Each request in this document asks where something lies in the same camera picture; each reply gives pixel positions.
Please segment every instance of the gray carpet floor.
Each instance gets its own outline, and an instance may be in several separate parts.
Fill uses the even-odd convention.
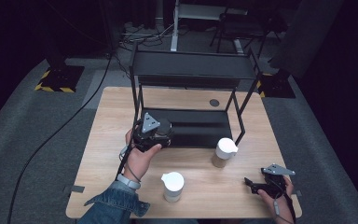
[[[180,35],[178,50],[214,52],[214,48],[209,47],[212,36],[213,32],[189,31]],[[140,48],[169,50],[171,39],[165,37],[161,42],[146,44],[159,45]],[[267,60],[278,44],[275,38],[269,38],[266,43],[260,59],[266,72],[275,71],[268,66]],[[223,42],[222,50],[234,53],[229,41]],[[130,55],[125,49],[117,51],[126,68]],[[10,201],[22,167],[36,149],[89,100],[101,83],[108,61],[104,57],[78,57],[67,59],[66,63],[85,66],[75,93],[35,91],[34,87],[48,68],[47,62],[43,61],[29,72],[0,111],[0,223],[7,222]],[[358,192],[300,89],[293,79],[289,81],[295,99],[262,100],[285,163],[296,171],[292,180],[303,210],[297,223],[358,223]],[[94,98],[47,141],[29,163],[16,196],[11,223],[76,223],[65,215],[68,189],[75,182],[103,87],[129,85],[126,74],[113,58]]]

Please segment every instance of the person's right hand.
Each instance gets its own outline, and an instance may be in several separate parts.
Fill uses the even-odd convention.
[[[286,193],[289,197],[291,197],[293,193],[293,189],[295,188],[290,182],[290,180],[284,176],[284,182],[286,184]],[[267,205],[268,210],[272,214],[272,216],[275,218],[275,221],[277,224],[289,224],[289,223],[295,223],[292,218],[292,213],[290,212],[289,206],[287,205],[287,201],[284,198],[284,196],[281,196],[276,199],[278,207],[279,207],[279,216],[277,216],[275,212],[274,207],[274,199],[269,197],[269,195],[262,189],[258,190],[257,193],[260,195],[263,202]]]
[[[127,144],[130,143],[131,133],[132,130],[129,130],[126,133]],[[161,144],[157,144],[151,147],[146,152],[142,152],[135,147],[131,151],[131,154],[127,160],[123,175],[134,182],[139,182],[139,180],[141,180],[141,178],[147,172],[151,160],[158,152],[161,151],[161,148],[162,148]]]

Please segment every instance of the wristwatch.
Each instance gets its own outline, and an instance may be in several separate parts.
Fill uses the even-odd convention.
[[[129,188],[131,189],[139,189],[141,187],[141,184],[140,183],[136,183],[130,179],[128,179],[127,177],[125,177],[124,175],[122,174],[119,174],[117,176],[117,180],[120,181],[121,183],[127,185]]]

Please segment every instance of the metal bracket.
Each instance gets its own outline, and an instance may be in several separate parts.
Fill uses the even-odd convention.
[[[142,133],[148,133],[159,127],[159,122],[153,119],[149,113],[145,113],[144,124],[142,126]]]
[[[284,167],[281,167],[280,165],[277,165],[275,163],[272,163],[267,168],[263,168],[263,172],[271,175],[295,175],[296,172],[291,171],[289,169],[286,169]]]

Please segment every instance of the denim jacket sleeve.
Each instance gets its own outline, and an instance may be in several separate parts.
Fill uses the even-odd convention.
[[[94,204],[78,223],[128,223],[131,212],[142,217],[150,207],[149,203],[139,201],[133,189],[118,181],[85,205],[90,203]]]

